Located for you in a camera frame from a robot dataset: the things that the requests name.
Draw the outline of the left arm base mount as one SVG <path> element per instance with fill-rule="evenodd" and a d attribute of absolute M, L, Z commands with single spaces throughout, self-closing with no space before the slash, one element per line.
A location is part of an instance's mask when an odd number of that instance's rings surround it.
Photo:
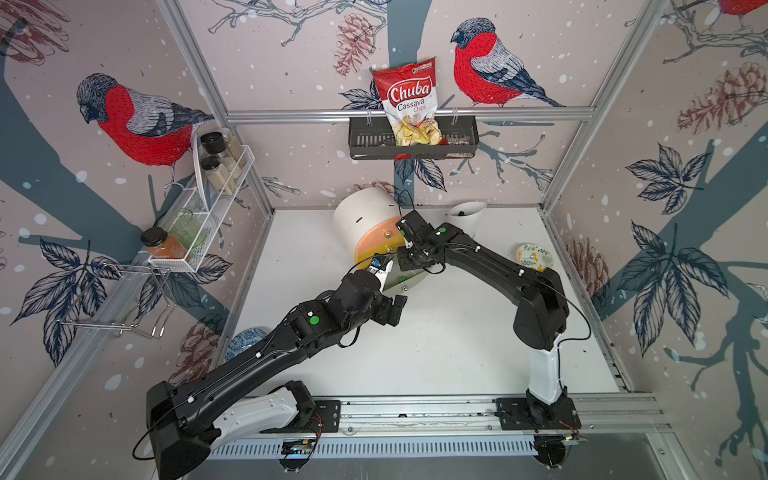
<path fill-rule="evenodd" d="M 341 402 L 339 400 L 315 400 L 312 413 L 306 409 L 300 410 L 287 426 L 262 430 L 261 434 L 337 433 L 340 417 Z"/>

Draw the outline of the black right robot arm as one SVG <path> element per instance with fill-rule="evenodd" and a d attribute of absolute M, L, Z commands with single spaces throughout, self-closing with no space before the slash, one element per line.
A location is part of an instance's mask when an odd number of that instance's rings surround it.
<path fill-rule="evenodd" d="M 451 223 L 437 227 L 411 211 L 396 223 L 406 245 L 397 250 L 402 270 L 457 267 L 489 285 L 516 307 L 513 331 L 529 348 L 531 402 L 553 406 L 564 397 L 557 342 L 570 310 L 559 274 L 515 263 L 476 242 Z"/>

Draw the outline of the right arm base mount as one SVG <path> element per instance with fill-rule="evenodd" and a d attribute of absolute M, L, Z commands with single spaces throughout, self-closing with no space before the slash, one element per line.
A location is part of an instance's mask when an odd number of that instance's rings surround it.
<path fill-rule="evenodd" d="M 574 402 L 561 395 L 548 405 L 532 395 L 501 397 L 495 400 L 495 416 L 504 431 L 579 430 L 581 421 Z"/>

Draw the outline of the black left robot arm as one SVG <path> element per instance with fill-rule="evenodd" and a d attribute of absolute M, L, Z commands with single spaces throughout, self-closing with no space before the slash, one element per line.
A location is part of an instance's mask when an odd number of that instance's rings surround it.
<path fill-rule="evenodd" d="M 146 424 L 159 477 L 182 478 L 236 431 L 282 429 L 311 417 L 312 398 L 300 382 L 260 399 L 246 397 L 277 374 L 340 345 L 369 320 L 398 325 L 407 298 L 387 297 L 381 288 L 369 271 L 349 273 L 337 289 L 299 303 L 264 339 L 221 366 L 184 384 L 161 381 L 151 387 Z"/>

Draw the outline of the white round drawer cabinet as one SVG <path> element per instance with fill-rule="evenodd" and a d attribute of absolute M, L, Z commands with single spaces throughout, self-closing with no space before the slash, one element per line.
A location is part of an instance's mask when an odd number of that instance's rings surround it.
<path fill-rule="evenodd" d="M 392 217 L 399 217 L 397 202 L 376 187 L 356 191 L 335 209 L 332 223 L 345 250 L 355 253 L 361 237 L 374 226 Z"/>

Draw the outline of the grey-green bottom drawer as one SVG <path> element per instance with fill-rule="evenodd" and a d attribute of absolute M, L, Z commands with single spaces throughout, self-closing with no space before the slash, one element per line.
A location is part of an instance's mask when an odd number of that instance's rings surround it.
<path fill-rule="evenodd" d="M 397 262 L 391 262 L 390 265 L 392 269 L 388 272 L 383 287 L 383 294 L 386 296 L 406 295 L 428 276 L 422 269 L 402 271 Z"/>

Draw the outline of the orange top drawer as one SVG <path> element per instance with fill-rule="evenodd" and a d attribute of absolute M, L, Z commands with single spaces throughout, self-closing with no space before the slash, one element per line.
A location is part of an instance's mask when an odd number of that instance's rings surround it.
<path fill-rule="evenodd" d="M 400 220 L 399 217 L 392 217 L 388 220 L 385 220 L 381 222 L 380 224 L 374 226 L 372 229 L 370 229 L 367 233 L 365 233 L 361 239 L 358 241 L 358 243 L 365 239 L 366 237 L 374 237 L 374 238 L 391 238 L 391 237 L 398 237 L 402 236 L 401 232 L 397 228 L 397 223 Z"/>

